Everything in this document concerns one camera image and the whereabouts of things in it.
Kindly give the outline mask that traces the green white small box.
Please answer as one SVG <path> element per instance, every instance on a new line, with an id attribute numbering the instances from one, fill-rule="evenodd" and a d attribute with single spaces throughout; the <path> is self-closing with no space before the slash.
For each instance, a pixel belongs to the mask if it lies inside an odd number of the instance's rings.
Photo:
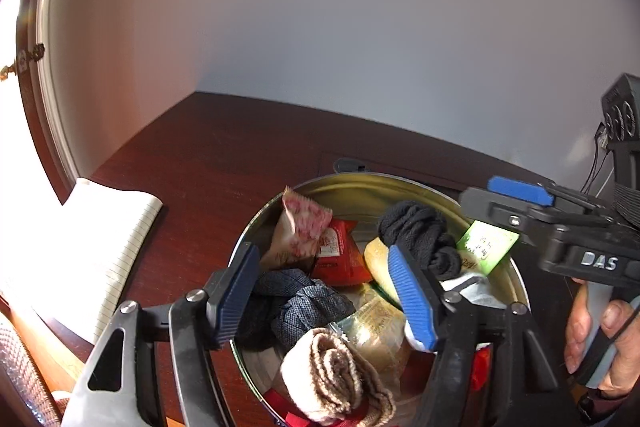
<path id="1" fill-rule="evenodd" d="M 463 271 L 489 275 L 518 241 L 513 233 L 474 221 L 457 241 Z"/>

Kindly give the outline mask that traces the clear gold snack packet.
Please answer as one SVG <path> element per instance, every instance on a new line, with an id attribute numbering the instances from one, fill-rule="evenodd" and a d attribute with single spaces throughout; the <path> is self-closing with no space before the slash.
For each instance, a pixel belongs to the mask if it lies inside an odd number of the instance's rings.
<path id="1" fill-rule="evenodd" d="M 411 353 L 404 334 L 405 314 L 370 284 L 343 287 L 338 292 L 356 311 L 330 323 L 329 329 L 348 341 L 378 373 L 399 378 Z"/>

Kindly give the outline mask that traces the black sock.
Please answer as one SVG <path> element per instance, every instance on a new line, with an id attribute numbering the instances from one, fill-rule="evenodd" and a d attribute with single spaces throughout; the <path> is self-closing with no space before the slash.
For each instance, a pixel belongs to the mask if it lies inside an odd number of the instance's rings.
<path id="1" fill-rule="evenodd" d="M 378 237 L 388 248 L 396 245 L 410 254 L 422 271 L 430 271 L 439 281 L 461 273 L 461 256 L 447 221 L 429 205 L 403 200 L 388 208 L 378 220 Z"/>

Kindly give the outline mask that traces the red wedding gift packet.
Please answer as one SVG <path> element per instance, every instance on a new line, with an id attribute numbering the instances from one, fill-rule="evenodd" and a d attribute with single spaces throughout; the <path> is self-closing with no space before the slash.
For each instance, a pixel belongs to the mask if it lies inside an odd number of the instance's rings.
<path id="1" fill-rule="evenodd" d="M 333 287 L 370 283 L 373 277 L 352 237 L 357 221 L 332 219 L 320 237 L 311 277 Z"/>

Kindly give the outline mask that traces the beige sock red ribbon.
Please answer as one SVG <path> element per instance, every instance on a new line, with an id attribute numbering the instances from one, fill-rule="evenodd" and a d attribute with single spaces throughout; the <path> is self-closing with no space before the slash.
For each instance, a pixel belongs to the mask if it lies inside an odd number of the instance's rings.
<path id="1" fill-rule="evenodd" d="M 274 381 L 313 423 L 386 426 L 397 407 L 378 371 L 349 342 L 325 327 L 306 332 L 286 352 Z"/>

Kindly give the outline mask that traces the grey white sock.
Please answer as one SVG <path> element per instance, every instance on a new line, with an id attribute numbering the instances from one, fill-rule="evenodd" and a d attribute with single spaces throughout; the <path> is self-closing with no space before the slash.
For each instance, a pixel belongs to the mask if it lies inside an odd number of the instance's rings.
<path id="1" fill-rule="evenodd" d="M 457 291 L 457 293 L 468 299 L 470 303 L 474 303 L 474 305 L 494 309 L 504 309 L 506 307 L 502 301 L 492 295 L 488 278 L 480 272 L 464 271 L 458 277 L 441 281 L 440 283 L 445 291 Z M 431 349 L 427 349 L 424 343 L 416 339 L 409 320 L 405 321 L 404 334 L 409 346 L 413 350 L 431 352 Z"/>

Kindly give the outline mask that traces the dark blue rolled sock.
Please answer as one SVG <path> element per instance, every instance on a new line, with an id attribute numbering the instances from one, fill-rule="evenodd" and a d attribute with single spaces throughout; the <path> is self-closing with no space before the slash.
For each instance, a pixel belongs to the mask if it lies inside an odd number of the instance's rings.
<path id="1" fill-rule="evenodd" d="M 356 312 L 352 300 L 299 269 L 258 277 L 235 340 L 244 349 L 291 349 L 311 329 L 339 322 Z"/>

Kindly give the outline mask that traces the yellow green sponge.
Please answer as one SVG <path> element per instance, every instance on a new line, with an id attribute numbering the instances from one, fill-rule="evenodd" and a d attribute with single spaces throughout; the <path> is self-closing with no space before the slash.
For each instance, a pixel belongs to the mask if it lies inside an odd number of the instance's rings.
<path id="1" fill-rule="evenodd" d="M 381 289 L 385 298 L 393 303 L 394 306 L 400 308 L 400 301 L 397 295 L 390 271 L 388 271 L 388 247 L 379 239 L 372 239 L 367 243 L 363 253 L 364 262 L 371 273 L 371 277 L 375 284 Z"/>

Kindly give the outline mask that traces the pink white snack packet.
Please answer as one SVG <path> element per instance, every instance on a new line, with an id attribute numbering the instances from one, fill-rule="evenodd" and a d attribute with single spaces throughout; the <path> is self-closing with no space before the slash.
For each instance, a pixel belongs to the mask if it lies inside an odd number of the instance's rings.
<path id="1" fill-rule="evenodd" d="M 333 211 L 285 187 L 282 213 L 274 229 L 268 251 L 260 259 L 264 271 L 281 269 L 317 256 L 320 239 L 328 228 Z"/>

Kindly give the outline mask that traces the round cookie tin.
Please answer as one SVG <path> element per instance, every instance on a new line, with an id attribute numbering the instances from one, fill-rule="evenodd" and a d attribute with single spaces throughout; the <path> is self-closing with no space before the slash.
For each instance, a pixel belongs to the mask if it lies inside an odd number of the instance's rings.
<path id="1" fill-rule="evenodd" d="M 374 239 L 378 217 L 387 207 L 404 199 L 424 202 L 439 210 L 446 217 L 449 232 L 456 239 L 461 237 L 470 226 L 468 220 L 462 216 L 460 206 L 455 199 L 436 188 L 391 174 L 376 172 L 328 174 L 299 184 L 294 187 L 294 191 L 332 209 L 334 218 L 356 221 L 357 225 L 352 231 L 352 237 L 362 251 L 367 243 Z M 281 211 L 281 194 L 274 196 L 257 211 L 236 240 L 229 265 L 245 242 L 255 244 L 261 253 L 266 251 Z M 514 260 L 503 258 L 489 274 L 488 280 L 492 295 L 503 303 L 521 301 L 530 308 L 525 283 Z M 385 311 L 390 311 L 392 306 L 399 310 L 399 305 L 394 301 L 395 297 L 385 294 L 390 278 L 386 277 L 382 284 L 383 287 L 378 284 L 378 280 L 374 280 L 372 283 L 338 288 L 338 291 L 352 300 L 356 309 L 368 300 L 373 299 L 374 303 L 382 303 L 384 299 Z M 239 346 L 236 339 L 232 339 L 231 351 L 247 387 L 272 417 L 274 425 L 289 426 L 285 416 L 273 408 L 274 402 L 268 401 L 265 396 L 277 378 L 278 368 L 284 357 L 283 348 L 279 346 L 262 351 L 250 351 Z M 397 421 L 392 425 L 408 426 L 411 419 L 409 405 L 409 401 L 401 402 L 396 416 Z"/>

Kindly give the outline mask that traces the lined paper notebook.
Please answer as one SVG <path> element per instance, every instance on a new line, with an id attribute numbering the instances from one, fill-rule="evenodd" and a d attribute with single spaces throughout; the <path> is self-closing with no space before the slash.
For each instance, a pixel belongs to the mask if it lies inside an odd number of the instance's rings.
<path id="1" fill-rule="evenodd" d="M 79 178 L 63 205 L 1 246 L 1 287 L 96 343 L 162 208 L 152 194 Z"/>

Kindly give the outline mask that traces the window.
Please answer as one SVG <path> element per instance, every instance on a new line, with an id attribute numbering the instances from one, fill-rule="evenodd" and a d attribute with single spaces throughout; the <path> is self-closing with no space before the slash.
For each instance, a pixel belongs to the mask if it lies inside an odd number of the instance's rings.
<path id="1" fill-rule="evenodd" d="M 15 72 L 1 81 L 1 296 L 21 295 L 39 279 L 44 240 L 61 204 L 28 129 Z"/>

